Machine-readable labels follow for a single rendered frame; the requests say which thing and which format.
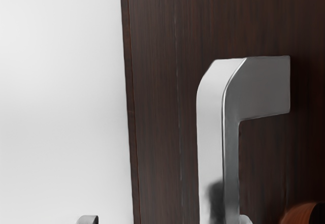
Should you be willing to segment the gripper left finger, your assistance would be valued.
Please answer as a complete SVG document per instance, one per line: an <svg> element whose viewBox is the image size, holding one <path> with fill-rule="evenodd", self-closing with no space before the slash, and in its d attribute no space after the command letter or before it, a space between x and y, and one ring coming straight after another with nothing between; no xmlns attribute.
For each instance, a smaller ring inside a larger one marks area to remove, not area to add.
<svg viewBox="0 0 325 224"><path fill-rule="evenodd" d="M97 215L82 215L77 219L77 224L99 224Z"/></svg>

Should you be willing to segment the dark brown wooden drawer cabinet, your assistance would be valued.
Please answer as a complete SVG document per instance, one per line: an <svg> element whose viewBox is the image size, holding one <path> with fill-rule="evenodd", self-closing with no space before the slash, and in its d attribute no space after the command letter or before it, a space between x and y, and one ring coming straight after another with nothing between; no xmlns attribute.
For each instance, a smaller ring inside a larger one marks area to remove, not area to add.
<svg viewBox="0 0 325 224"><path fill-rule="evenodd" d="M239 127L240 212L325 202L325 0L121 0L135 224L199 224L196 94L216 59L288 55L290 112Z"/></svg>

